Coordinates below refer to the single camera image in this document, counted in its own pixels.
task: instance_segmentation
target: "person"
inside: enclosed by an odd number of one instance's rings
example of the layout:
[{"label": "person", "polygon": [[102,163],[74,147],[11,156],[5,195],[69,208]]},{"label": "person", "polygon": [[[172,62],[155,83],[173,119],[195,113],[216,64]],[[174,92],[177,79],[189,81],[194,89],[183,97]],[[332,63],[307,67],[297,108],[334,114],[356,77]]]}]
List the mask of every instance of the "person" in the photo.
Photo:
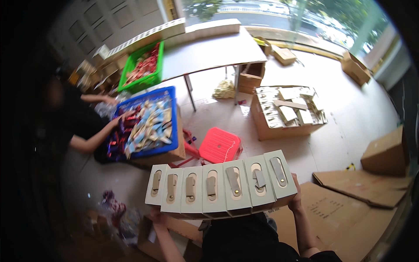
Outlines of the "person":
[{"label": "person", "polygon": [[[292,173],[297,194],[288,204],[294,213],[297,244],[300,254],[278,241],[278,234],[268,224],[264,213],[212,220],[204,231],[201,261],[341,261],[334,251],[320,251],[304,207],[297,175]],[[167,216],[157,209],[150,214],[161,250],[167,262],[185,261],[171,238]]]},{"label": "person", "polygon": [[70,85],[62,84],[60,80],[45,70],[37,71],[37,87],[43,119],[48,119],[48,129],[53,133],[56,141],[64,147],[71,147],[80,153],[92,154],[100,163],[108,163],[106,138],[118,126],[119,119],[125,114],[111,121],[101,118],[91,103],[105,102],[116,105],[118,102],[112,97],[103,95],[85,95]]}]

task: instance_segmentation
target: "hand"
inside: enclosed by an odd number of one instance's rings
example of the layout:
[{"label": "hand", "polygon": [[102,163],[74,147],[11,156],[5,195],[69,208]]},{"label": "hand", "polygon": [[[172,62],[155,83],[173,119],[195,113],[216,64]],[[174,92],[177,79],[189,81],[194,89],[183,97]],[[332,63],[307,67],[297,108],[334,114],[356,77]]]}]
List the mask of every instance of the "hand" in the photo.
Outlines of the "hand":
[{"label": "hand", "polygon": [[109,123],[113,126],[113,127],[117,127],[119,124],[119,120],[122,118],[122,120],[124,121],[126,117],[132,115],[133,113],[135,113],[134,110],[131,111],[127,111],[125,113],[123,113],[122,115],[112,119],[112,121],[110,121]]},{"label": "hand", "polygon": [[167,215],[163,214],[157,208],[152,208],[150,218],[153,221],[154,228],[167,228]]},{"label": "hand", "polygon": [[110,96],[103,96],[104,103],[116,106],[118,104],[118,100]]},{"label": "hand", "polygon": [[294,196],[294,198],[288,203],[288,208],[295,212],[299,208],[301,208],[301,187],[297,180],[297,174],[291,173],[292,179],[294,180],[295,187],[297,188],[297,194]]}]

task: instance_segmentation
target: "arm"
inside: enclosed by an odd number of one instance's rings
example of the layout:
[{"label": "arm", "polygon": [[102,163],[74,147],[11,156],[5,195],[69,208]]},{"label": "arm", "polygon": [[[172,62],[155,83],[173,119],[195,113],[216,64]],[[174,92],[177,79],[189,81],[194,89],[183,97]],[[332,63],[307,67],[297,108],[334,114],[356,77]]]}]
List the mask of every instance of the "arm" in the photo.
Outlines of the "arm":
[{"label": "arm", "polygon": [[98,103],[105,102],[108,104],[116,105],[118,101],[110,96],[101,96],[101,95],[81,95],[80,99],[86,103]]},{"label": "arm", "polygon": [[70,141],[70,147],[86,154],[93,153],[101,143],[106,139],[106,137],[111,133],[111,131],[118,125],[120,118],[125,119],[126,116],[132,114],[131,111],[128,111],[121,116],[110,121],[101,131],[97,132],[96,135],[92,136],[88,140],[83,139],[74,135]]},{"label": "arm", "polygon": [[167,262],[185,262],[184,257],[180,253],[175,241],[173,241],[169,231],[167,230],[167,216],[156,209],[152,209],[150,217],[153,220],[154,230],[156,231],[165,260]]},{"label": "arm", "polygon": [[297,187],[297,194],[294,199],[288,203],[289,209],[294,213],[295,229],[297,231],[298,251],[301,257],[311,257],[320,250],[316,247],[316,239],[311,230],[311,225],[308,220],[307,213],[301,205],[301,188],[298,184],[297,175],[291,173]]}]

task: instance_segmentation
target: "blue plastic crate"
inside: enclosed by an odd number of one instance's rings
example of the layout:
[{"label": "blue plastic crate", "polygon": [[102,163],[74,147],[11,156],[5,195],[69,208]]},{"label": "blue plastic crate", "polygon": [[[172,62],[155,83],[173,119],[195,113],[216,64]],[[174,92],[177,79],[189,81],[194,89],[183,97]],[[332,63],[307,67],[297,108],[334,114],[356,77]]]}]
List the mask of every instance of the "blue plastic crate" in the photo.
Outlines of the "blue plastic crate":
[{"label": "blue plastic crate", "polygon": [[155,101],[159,100],[165,96],[169,96],[172,100],[172,136],[170,137],[170,140],[172,140],[172,143],[170,145],[165,145],[160,148],[152,148],[152,149],[146,149],[141,150],[140,152],[134,152],[131,154],[132,158],[141,158],[146,156],[152,156],[157,155],[161,153],[166,153],[171,150],[175,150],[178,148],[179,142],[178,142],[178,121],[177,121],[177,108],[176,108],[176,96],[175,96],[175,87],[174,86],[168,86],[160,89],[153,90],[151,92],[145,93],[140,96],[133,97],[131,99],[128,99],[116,106],[116,112],[115,117],[118,116],[118,111],[120,108],[122,108],[124,111],[126,108],[130,108],[132,106],[136,106],[140,103],[143,103],[147,100]]}]

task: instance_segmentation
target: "green plastic crate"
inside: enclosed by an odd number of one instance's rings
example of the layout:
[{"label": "green plastic crate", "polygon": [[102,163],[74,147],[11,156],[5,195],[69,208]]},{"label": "green plastic crate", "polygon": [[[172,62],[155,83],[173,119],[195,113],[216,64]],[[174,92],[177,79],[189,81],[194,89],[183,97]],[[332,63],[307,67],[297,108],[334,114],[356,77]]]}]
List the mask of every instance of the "green plastic crate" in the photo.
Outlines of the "green plastic crate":
[{"label": "green plastic crate", "polygon": [[[134,70],[135,66],[137,65],[137,60],[140,58],[144,53],[153,49],[153,47],[160,42],[159,50],[158,50],[158,57],[157,57],[157,66],[156,71],[152,74],[149,74],[145,77],[141,77],[140,79],[135,80],[134,82],[124,86],[125,82],[127,81],[127,73],[130,73]],[[157,41],[152,44],[146,45],[145,47],[141,47],[137,51],[133,52],[129,57],[125,64],[124,70],[122,71],[121,79],[119,80],[118,85],[118,92],[121,91],[128,91],[131,94],[140,92],[144,89],[147,89],[151,86],[155,86],[161,83],[161,76],[162,76],[162,63],[163,63],[163,49],[164,49],[164,41]]]}]

